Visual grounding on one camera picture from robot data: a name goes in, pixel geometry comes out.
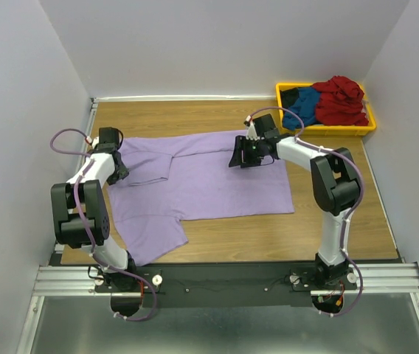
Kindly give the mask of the purple t shirt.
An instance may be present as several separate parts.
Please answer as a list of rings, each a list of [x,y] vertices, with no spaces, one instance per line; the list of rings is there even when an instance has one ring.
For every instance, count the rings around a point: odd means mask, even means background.
[[[107,189],[114,226],[137,266],[187,243],[182,221],[294,212],[285,162],[230,167],[240,131],[127,138],[128,176]]]

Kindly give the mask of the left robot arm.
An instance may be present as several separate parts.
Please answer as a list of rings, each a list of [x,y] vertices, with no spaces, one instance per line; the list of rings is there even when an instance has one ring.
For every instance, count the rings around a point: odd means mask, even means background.
[[[69,131],[81,134],[89,150],[76,153],[84,158],[78,172],[68,181],[54,184],[50,190],[56,241],[90,256],[97,269],[97,275],[90,278],[97,286],[121,292],[134,291],[139,286],[134,259],[111,236],[111,222],[103,196],[105,186],[110,187],[129,174],[120,154],[123,133],[117,128],[101,128],[98,137],[92,139],[78,129],[67,128],[52,137],[51,149],[74,155],[74,151],[55,147],[55,140]]]

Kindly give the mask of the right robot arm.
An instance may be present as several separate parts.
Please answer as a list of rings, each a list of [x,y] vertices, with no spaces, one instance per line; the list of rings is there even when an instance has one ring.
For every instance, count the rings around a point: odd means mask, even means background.
[[[235,138],[230,167],[258,167],[270,156],[311,173],[314,199],[322,210],[321,246],[315,256],[313,280],[331,288],[349,272],[347,251],[350,220],[364,196],[364,180],[347,148],[336,150],[282,134],[270,114],[245,121],[246,134]]]

